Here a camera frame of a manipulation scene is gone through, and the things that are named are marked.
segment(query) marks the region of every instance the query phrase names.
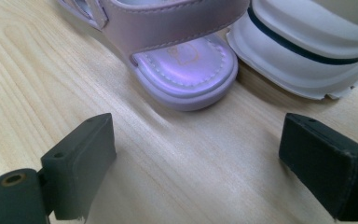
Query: stitching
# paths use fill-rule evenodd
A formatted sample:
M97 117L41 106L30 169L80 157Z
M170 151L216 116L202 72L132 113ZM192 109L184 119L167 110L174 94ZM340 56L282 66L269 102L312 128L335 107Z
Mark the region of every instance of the stitching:
M172 79L168 78L166 75L164 75L159 69L158 67L156 66L156 64L153 62L152 58L147 54L147 53L144 53L144 55L146 56L147 60L149 61L149 63L155 68L155 71L160 74L162 77L164 77L166 80L168 80L169 82L175 84L175 85L178 85L178 86L181 86L181 87L198 87L200 86L201 84L205 83L205 82L208 82L209 80L211 80L212 78L216 77L217 74L219 74L222 69L223 69L223 65L225 63L225 55L223 54L222 50L219 49L210 39L206 38L205 39L214 47L213 49L215 49L216 51L218 51L220 53L220 56L221 56L221 63L220 63L220 66L219 68L214 71L214 73L205 78L204 80L202 80L201 82L197 83L197 84L191 84L191 85L185 85L183 83L179 83L179 82L176 82L176 81L173 81Z
M185 4L182 4L182 5L177 5L177 6L172 6L172 7L142 9L142 10L125 9L125 8L122 8L122 7L118 7L115 4L113 4L112 1L109 1L109 5L112 6L112 7L115 7L118 10L123 11L123 12L134 13L134 14L150 14L150 13L159 13L159 12L168 11L168 10L178 10L178 9L180 9L182 7L191 7L191 6L194 6L196 4L201 4L201 3L205 2L205 1L206 0L198 0L196 2L185 3Z

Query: pink sandal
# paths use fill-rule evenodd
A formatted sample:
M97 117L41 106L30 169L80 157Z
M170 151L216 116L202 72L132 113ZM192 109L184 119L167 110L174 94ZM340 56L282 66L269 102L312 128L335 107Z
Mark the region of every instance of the pink sandal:
M58 0L117 47L159 102L196 110L224 96L238 62L213 33L236 21L248 0Z

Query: black stripe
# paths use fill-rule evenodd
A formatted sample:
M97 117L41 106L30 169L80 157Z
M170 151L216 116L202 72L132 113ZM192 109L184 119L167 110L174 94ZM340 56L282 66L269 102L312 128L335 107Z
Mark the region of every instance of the black stripe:
M269 29L261 20L257 18L255 12L251 7L248 8L249 18L253 22L253 24L265 35L269 36L279 45L283 46L286 49L291 50L292 52L299 54L305 58L313 60L317 63L326 63L332 65L343 65L343 64L351 64L351 63L358 63L358 58L351 58L351 59L334 59L334 58L327 58L319 54L315 54L310 52L309 50L303 49L300 46L290 42L289 40L285 39L281 35L278 35L271 29Z

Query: white shoe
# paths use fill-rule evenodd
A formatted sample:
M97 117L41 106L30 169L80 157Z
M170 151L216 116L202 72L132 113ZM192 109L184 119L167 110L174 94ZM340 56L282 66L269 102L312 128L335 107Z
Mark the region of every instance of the white shoe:
M336 99L358 85L358 1L253 0L227 39L243 61L297 95Z

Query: light wood surface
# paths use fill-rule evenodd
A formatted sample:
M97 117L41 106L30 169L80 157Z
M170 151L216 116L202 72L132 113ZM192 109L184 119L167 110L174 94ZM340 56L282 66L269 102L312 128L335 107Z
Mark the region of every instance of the light wood surface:
M109 112L117 159L89 223L335 223L279 161L283 119L313 117L358 142L358 87L306 100L241 63L219 103L177 112L114 52L54 0L0 1L0 175L39 170L78 124Z

